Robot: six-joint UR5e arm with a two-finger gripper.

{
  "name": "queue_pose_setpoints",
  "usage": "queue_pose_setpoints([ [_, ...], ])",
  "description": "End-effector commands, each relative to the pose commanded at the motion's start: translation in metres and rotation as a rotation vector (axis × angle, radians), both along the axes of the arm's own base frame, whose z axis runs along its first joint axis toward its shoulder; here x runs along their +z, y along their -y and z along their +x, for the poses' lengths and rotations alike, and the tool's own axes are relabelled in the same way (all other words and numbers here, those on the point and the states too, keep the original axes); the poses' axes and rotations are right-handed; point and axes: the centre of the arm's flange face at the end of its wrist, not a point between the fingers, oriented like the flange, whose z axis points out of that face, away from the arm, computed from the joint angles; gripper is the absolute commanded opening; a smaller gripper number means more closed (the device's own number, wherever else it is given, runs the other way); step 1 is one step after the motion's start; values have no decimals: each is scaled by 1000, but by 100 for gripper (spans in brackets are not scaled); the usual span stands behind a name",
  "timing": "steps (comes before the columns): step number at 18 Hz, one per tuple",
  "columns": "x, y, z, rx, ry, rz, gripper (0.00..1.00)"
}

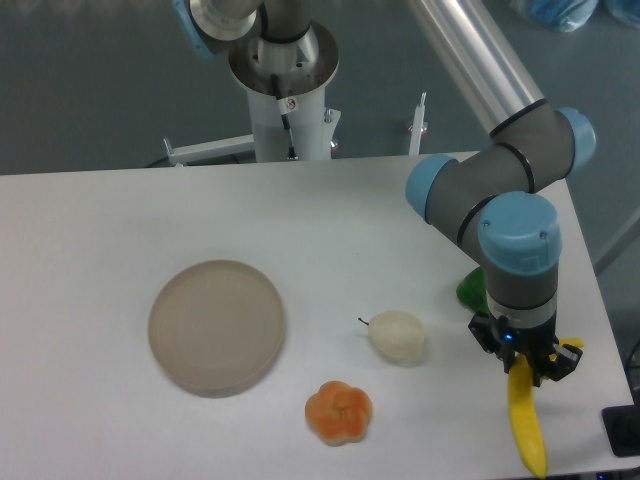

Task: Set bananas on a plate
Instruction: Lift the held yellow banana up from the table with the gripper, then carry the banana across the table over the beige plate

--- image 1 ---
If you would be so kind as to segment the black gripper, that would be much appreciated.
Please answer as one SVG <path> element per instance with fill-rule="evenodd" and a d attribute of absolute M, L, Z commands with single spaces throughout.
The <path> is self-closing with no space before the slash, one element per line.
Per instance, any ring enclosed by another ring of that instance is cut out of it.
<path fill-rule="evenodd" d="M 556 315 L 535 327 L 515 327 L 508 319 L 490 314 L 476 313 L 468 325 L 481 348 L 494 354 L 508 373 L 517 354 L 526 357 L 532 368 L 532 380 L 540 387 L 544 379 L 558 382 L 573 373 L 583 351 L 568 343 L 558 343 Z"/>

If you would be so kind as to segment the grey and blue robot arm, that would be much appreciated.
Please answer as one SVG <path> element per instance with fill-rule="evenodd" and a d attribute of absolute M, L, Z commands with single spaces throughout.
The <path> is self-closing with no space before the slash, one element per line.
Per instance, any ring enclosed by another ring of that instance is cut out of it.
<path fill-rule="evenodd" d="M 196 49 L 225 52 L 231 72 L 257 97 L 250 113 L 260 162 L 327 160 L 329 112 L 309 103 L 338 67 L 330 32 L 306 1 L 179 1 Z M 479 1 L 414 1 L 426 38 L 491 138 L 465 161 L 421 160 L 406 182 L 410 206 L 484 273 L 488 310 L 470 330 L 506 370 L 518 357 L 530 380 L 572 373 L 580 349 L 556 335 L 561 234 L 541 191 L 594 153 L 589 120 L 552 108 Z"/>

